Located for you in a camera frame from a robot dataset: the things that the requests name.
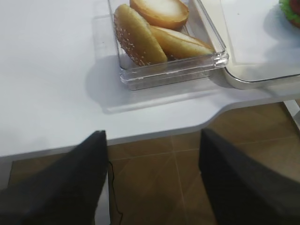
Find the white tray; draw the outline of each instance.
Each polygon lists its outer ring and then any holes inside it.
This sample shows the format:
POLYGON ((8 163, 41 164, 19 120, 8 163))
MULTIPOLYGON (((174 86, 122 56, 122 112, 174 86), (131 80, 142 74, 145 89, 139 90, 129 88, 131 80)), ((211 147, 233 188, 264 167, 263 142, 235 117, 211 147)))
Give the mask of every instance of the white tray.
POLYGON ((205 0, 203 4, 230 54, 225 70, 232 86, 250 89, 300 81, 300 30, 285 19, 278 0, 205 0), (217 20, 219 15, 224 20, 217 20))

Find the white countertop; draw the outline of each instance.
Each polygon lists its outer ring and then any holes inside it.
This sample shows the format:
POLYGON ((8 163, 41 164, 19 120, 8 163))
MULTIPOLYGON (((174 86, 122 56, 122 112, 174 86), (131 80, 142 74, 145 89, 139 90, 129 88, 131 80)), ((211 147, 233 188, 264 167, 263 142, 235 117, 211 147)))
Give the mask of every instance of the white countertop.
POLYGON ((231 108, 300 98, 300 83, 237 90, 221 71, 129 91, 107 47, 110 24, 99 29, 108 21, 106 0, 0 0, 0 157, 33 157, 102 129, 109 144, 192 132, 231 108))

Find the burger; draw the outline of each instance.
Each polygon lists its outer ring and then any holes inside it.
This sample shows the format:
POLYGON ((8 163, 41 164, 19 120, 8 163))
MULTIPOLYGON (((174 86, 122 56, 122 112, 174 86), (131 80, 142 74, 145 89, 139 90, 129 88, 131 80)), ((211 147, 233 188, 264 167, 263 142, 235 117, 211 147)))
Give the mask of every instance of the burger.
POLYGON ((279 4, 287 20, 300 28, 300 0, 279 0, 279 4))

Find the brown tile floor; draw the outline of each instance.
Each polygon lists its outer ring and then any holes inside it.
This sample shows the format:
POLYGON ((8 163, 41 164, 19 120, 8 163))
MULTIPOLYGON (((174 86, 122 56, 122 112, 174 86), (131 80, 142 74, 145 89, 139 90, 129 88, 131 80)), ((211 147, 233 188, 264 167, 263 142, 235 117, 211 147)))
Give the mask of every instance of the brown tile floor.
MULTIPOLYGON (((300 139, 282 104, 228 111, 209 127, 250 157, 300 182, 300 139)), ((199 138, 200 132, 195 132, 109 148, 123 225, 216 225, 197 167, 199 138)), ((59 157, 15 162, 10 182, 59 157)), ((112 194, 110 199, 112 224, 118 225, 112 194)))

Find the clear plastic container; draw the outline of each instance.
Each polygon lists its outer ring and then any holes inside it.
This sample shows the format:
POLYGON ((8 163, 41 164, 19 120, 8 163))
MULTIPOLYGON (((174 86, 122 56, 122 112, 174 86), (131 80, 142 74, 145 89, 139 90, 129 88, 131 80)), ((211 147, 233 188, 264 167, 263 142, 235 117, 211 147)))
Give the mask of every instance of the clear plastic container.
MULTIPOLYGON (((129 0, 108 1, 112 21, 113 13, 119 5, 124 3, 129 5, 129 0)), ((189 8, 189 18, 181 32, 210 43, 214 47, 215 53, 140 67, 127 56, 116 39, 120 62, 120 77, 130 90, 140 90, 207 77, 204 71, 223 68, 227 65, 228 54, 225 44, 201 1, 186 0, 183 2, 189 8)))

